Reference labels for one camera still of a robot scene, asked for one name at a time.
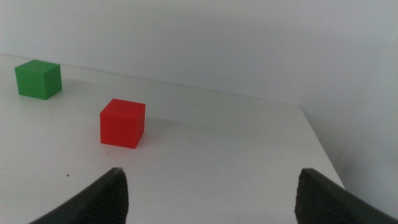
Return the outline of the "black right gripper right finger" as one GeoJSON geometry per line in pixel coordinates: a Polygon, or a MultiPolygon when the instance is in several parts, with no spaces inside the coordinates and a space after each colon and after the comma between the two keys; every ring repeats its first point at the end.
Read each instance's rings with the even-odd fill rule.
{"type": "Polygon", "coordinates": [[[299,224],[397,224],[397,219],[311,168],[302,169],[299,175],[294,212],[299,224]]]}

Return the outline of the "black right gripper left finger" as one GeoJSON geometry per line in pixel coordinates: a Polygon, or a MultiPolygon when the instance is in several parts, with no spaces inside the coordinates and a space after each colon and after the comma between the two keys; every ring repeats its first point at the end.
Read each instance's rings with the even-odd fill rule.
{"type": "Polygon", "coordinates": [[[70,200],[33,222],[125,224],[128,210],[127,178],[122,168],[114,167],[70,200]]]}

